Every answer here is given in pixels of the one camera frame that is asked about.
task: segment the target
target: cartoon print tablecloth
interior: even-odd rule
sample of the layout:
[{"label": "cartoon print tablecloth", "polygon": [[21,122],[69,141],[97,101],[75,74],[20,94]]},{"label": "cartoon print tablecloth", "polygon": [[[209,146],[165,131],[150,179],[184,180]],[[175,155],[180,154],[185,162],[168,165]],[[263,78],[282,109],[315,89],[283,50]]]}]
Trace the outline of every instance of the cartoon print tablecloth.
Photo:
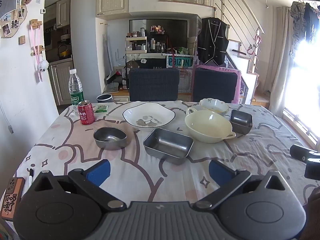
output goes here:
[{"label": "cartoon print tablecloth", "polygon": [[[301,143],[264,107],[230,104],[231,109],[252,114],[251,132],[216,144],[195,140],[187,161],[175,166],[149,156],[143,140],[150,132],[136,130],[124,120],[123,111],[142,102],[108,104],[108,112],[95,114],[96,122],[91,125],[82,125],[72,107],[67,108],[31,149],[16,175],[28,181],[29,168],[34,169],[35,176],[42,170],[63,175],[75,168],[86,170],[107,159],[107,165],[104,165],[106,179],[100,187],[127,205],[130,201],[187,200],[194,203],[219,187],[210,176],[215,174],[210,172],[212,160],[219,160],[234,170],[247,169],[252,174],[279,170],[302,204],[318,186],[318,181],[304,178],[305,164],[290,157],[290,147]],[[201,106],[182,101],[160,104],[176,113],[174,120],[164,128],[189,135],[184,123],[186,110],[190,106],[200,110]],[[130,144],[118,151],[101,150],[92,135],[103,126],[125,130]]]}]

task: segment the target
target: water bottle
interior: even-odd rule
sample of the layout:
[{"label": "water bottle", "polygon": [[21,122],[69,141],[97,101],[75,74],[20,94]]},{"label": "water bottle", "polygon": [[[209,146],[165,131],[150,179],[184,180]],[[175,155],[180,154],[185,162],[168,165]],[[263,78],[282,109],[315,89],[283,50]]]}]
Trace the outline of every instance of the water bottle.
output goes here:
[{"label": "water bottle", "polygon": [[83,98],[83,89],[79,76],[77,75],[77,69],[70,69],[70,78],[69,78],[69,92],[71,95],[71,102],[73,105],[74,111],[77,113],[77,105],[84,100]]}]

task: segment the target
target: rectangular metal container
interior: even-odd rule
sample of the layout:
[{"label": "rectangular metal container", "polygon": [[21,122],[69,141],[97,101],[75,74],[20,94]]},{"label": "rectangular metal container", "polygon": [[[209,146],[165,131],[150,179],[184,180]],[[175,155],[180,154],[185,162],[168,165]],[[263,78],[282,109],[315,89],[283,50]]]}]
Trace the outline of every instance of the rectangular metal container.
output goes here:
[{"label": "rectangular metal container", "polygon": [[233,132],[244,135],[248,134],[253,127],[252,115],[238,110],[231,111],[230,122]]},{"label": "rectangular metal container", "polygon": [[149,155],[181,165],[187,159],[193,139],[180,133],[158,128],[150,133],[143,141],[143,145]]}]

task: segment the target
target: curtain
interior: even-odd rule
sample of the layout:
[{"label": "curtain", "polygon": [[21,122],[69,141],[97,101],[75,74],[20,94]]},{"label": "curtain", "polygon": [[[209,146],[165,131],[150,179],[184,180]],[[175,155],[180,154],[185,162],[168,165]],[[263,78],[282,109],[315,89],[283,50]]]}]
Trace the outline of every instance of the curtain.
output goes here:
[{"label": "curtain", "polygon": [[293,34],[293,19],[290,16],[290,8],[275,8],[274,19],[273,50],[271,51],[266,88],[271,90],[269,110],[274,115],[282,117],[285,89],[289,72],[294,64],[293,58],[290,57]]}]

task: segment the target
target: bowl handle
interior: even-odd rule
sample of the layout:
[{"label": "bowl handle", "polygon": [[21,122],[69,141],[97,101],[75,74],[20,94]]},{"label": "bowl handle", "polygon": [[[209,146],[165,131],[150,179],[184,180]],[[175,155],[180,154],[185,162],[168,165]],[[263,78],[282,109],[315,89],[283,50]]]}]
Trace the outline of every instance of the bowl handle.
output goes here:
[{"label": "bowl handle", "polygon": [[193,107],[189,107],[189,108],[187,109],[187,115],[189,115],[189,114],[191,114],[191,113],[193,113],[193,112],[196,112],[196,111],[197,111],[197,109],[194,109]]},{"label": "bowl handle", "polygon": [[236,136],[237,136],[236,133],[235,133],[235,132],[232,132],[230,135],[228,135],[227,137],[223,138],[223,140],[225,140],[225,139],[232,139],[232,138],[234,138],[234,137],[236,137]]}]

